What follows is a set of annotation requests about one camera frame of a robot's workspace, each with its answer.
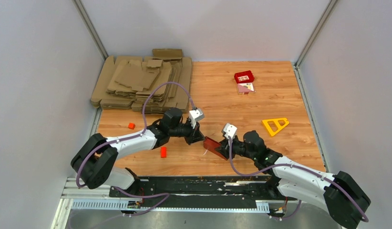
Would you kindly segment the red paper box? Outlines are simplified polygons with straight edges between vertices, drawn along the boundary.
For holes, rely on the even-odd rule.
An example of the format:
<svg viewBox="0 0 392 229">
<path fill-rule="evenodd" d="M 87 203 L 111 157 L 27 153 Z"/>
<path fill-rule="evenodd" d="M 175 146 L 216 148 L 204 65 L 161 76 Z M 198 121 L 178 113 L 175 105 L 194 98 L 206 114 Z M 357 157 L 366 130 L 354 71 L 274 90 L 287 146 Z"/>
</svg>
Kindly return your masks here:
<svg viewBox="0 0 392 229">
<path fill-rule="evenodd" d="M 216 156 L 218 156 L 224 160 L 228 160 L 228 156 L 226 156 L 222 152 L 219 152 L 219 149 L 221 148 L 221 144 L 219 142 L 215 141 L 214 139 L 206 136 L 205 140 L 203 142 L 203 147 L 205 150 L 215 154 Z"/>
</svg>

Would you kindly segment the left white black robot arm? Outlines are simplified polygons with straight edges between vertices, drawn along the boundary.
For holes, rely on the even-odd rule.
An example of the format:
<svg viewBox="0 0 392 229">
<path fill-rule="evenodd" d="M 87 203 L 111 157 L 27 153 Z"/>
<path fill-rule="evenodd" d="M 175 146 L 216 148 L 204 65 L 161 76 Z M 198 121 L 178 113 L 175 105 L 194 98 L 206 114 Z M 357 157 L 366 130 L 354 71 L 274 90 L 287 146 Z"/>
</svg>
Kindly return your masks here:
<svg viewBox="0 0 392 229">
<path fill-rule="evenodd" d="M 134 173 L 126 168 L 115 167 L 117 159 L 137 152 L 160 148 L 171 137 L 182 137 L 188 145 L 204 141 L 199 121 L 204 118 L 201 109 L 190 110 L 184 121 L 182 111 L 176 107 L 168 109 L 161 119 L 144 130 L 119 137 L 104 137 L 93 134 L 71 160 L 71 167 L 89 189 L 102 185 L 121 188 L 128 197 L 135 197 L 140 184 Z"/>
</svg>

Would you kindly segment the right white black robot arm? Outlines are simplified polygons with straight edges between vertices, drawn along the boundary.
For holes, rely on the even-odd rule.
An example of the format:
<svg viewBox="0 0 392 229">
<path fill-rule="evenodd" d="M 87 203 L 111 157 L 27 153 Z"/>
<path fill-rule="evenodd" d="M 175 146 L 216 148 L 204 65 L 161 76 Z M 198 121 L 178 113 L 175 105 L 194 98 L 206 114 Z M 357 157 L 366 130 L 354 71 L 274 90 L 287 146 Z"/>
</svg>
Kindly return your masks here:
<svg viewBox="0 0 392 229">
<path fill-rule="evenodd" d="M 365 212 L 371 200 L 350 174 L 321 172 L 301 165 L 268 148 L 255 130 L 245 133 L 242 141 L 234 129 L 222 130 L 222 134 L 224 140 L 217 151 L 231 167 L 235 156 L 245 157 L 258 169 L 252 176 L 264 173 L 275 179 L 266 186 L 270 198 L 291 197 L 317 206 L 346 229 L 369 222 Z"/>
</svg>

